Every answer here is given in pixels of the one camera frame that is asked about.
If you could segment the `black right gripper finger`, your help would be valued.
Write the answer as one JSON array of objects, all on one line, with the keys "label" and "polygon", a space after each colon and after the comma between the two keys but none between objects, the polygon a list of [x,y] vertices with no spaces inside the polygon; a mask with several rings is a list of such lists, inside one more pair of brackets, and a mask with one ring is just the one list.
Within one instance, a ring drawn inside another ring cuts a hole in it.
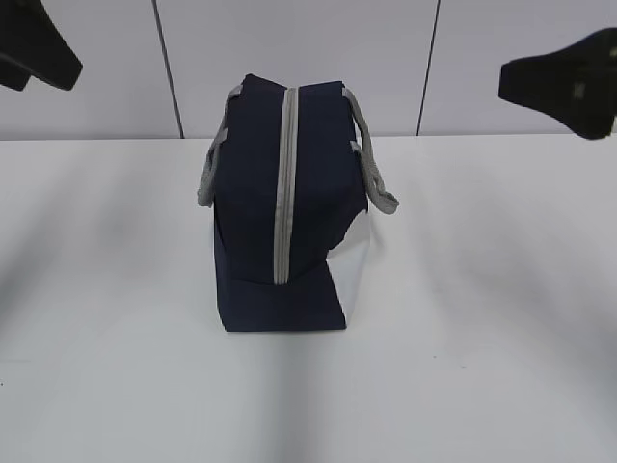
[{"label": "black right gripper finger", "polygon": [[616,118],[616,29],[503,64],[498,96],[550,116],[585,140],[608,137]]}]

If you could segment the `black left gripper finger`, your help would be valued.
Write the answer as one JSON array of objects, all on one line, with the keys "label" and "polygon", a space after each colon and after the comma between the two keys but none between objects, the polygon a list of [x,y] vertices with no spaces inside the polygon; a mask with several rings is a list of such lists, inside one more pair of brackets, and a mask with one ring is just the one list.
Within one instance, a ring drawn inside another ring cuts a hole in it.
[{"label": "black left gripper finger", "polygon": [[23,91],[32,77],[70,91],[83,64],[40,1],[1,1],[1,85]]}]

